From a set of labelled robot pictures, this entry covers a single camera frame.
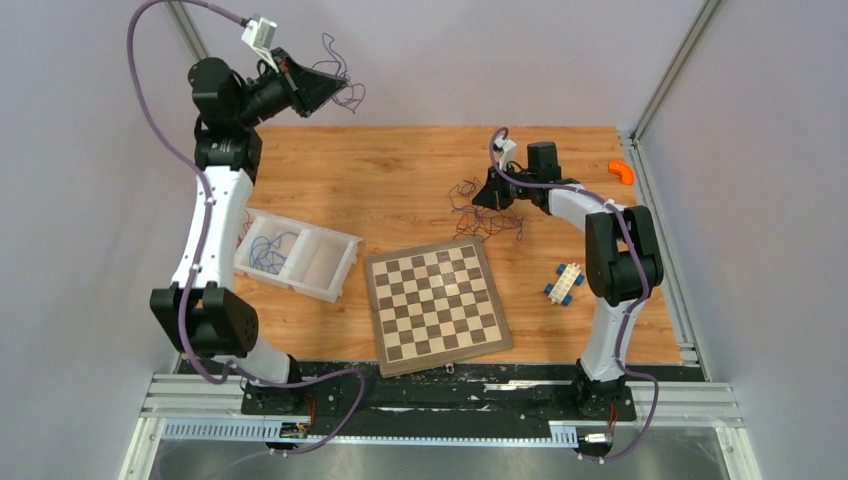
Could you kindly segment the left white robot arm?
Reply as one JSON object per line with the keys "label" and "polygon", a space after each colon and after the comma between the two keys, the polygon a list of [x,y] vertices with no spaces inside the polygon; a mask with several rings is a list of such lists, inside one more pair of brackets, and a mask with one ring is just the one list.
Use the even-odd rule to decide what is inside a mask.
{"label": "left white robot arm", "polygon": [[255,308],[234,291],[239,221],[261,161],[257,126],[287,109],[307,118],[348,82],[298,64],[281,48],[257,70],[257,78],[243,78],[208,57],[188,71],[198,110],[187,161],[196,203],[183,257],[170,284],[152,290],[149,305],[176,351],[209,382],[221,384],[236,371],[269,387],[269,403],[293,414],[304,405],[308,383],[291,355],[261,337]]}

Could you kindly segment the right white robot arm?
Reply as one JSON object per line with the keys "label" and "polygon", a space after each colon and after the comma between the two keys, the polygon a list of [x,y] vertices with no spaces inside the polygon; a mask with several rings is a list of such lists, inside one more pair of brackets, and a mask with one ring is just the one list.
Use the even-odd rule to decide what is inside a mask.
{"label": "right white robot arm", "polygon": [[625,397],[626,351],[637,317],[664,266],[651,211],[626,207],[565,178],[552,142],[531,143],[525,167],[515,165],[516,145],[506,129],[489,142],[491,165],[475,206],[503,210],[526,200],[585,235],[584,276],[596,298],[589,343],[576,364],[566,403],[589,419],[606,416]]}

